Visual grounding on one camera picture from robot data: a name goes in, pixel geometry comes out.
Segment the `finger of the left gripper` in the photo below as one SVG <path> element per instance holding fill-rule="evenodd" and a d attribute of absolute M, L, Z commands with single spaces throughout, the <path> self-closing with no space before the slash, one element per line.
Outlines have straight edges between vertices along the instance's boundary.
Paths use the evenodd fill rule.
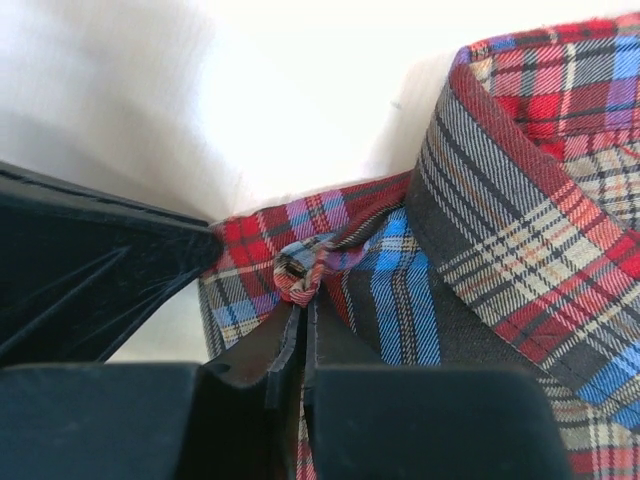
<path fill-rule="evenodd" d="M 203 220 L 2 164 L 2 364 L 108 359 L 221 252 Z"/>

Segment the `plaid long sleeve shirt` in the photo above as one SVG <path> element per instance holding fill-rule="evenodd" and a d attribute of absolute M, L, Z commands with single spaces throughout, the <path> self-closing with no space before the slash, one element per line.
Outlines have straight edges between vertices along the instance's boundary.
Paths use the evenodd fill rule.
<path fill-rule="evenodd" d="M 575 477 L 638 477 L 637 13 L 461 49 L 412 171 L 214 231 L 212 357 L 326 288 L 387 363 L 530 369 Z"/>

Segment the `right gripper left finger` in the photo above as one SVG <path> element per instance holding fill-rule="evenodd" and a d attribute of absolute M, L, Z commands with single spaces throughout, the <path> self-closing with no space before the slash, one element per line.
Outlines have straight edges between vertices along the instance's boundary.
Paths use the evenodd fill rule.
<path fill-rule="evenodd" d="M 300 311 L 205 363 L 33 364 L 1 373 L 5 479 L 292 479 Z"/>

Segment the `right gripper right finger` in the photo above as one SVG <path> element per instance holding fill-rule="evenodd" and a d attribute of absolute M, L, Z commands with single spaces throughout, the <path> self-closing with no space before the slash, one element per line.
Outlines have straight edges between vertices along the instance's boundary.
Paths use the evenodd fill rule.
<path fill-rule="evenodd" d="M 544 394 L 519 369 L 392 366 L 326 299 L 307 309 L 304 407 L 321 479 L 568 479 Z"/>

